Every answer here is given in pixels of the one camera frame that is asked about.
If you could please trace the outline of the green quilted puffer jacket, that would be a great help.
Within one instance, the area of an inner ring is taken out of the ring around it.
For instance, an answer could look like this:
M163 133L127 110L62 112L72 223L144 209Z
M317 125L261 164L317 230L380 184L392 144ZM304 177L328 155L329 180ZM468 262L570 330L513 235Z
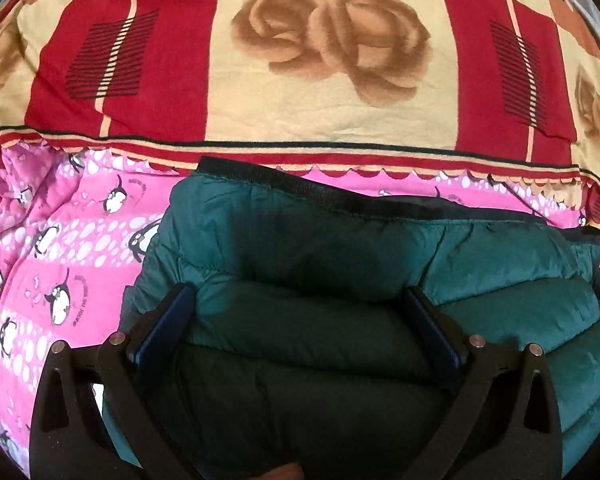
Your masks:
M565 469L600 434L596 231L208 159L174 186L122 330L177 284L195 312L140 395L191 474L401 477L455 396L413 324L412 287L466 335L545 350Z

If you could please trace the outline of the red cream rose blanket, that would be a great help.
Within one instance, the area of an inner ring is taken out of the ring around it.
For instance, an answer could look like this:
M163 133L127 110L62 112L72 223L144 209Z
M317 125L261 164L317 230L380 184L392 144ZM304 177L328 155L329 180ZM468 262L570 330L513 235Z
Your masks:
M0 148L171 168L600 190L600 40L569 0L8 0Z

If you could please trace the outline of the pink penguin bedsheet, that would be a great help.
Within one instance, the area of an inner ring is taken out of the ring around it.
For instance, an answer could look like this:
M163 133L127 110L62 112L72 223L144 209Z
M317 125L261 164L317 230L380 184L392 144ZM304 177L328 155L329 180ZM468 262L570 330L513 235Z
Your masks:
M306 234L286 229L296 213L287 193L244 185L237 224L254 235L259 261L305 262L311 250L335 260L318 292L340 274L360 284L404 278L463 323L495 335L539 334L552 354L573 465L600 428L600 315L586 281L600 278L600 237L568 240L591 208L572 209L511 184L468 176L395 179L348 172L322 184L375 198L440 197L465 206L455 220L374 223L370 235L342 226L326 205ZM65 155L19 144L0 168L0 445L29 470L29 427L43 361L53 341L92 344L131 300L147 304L179 278L236 278L224 182L185 179L107 151ZM370 242L379 240L379 247Z

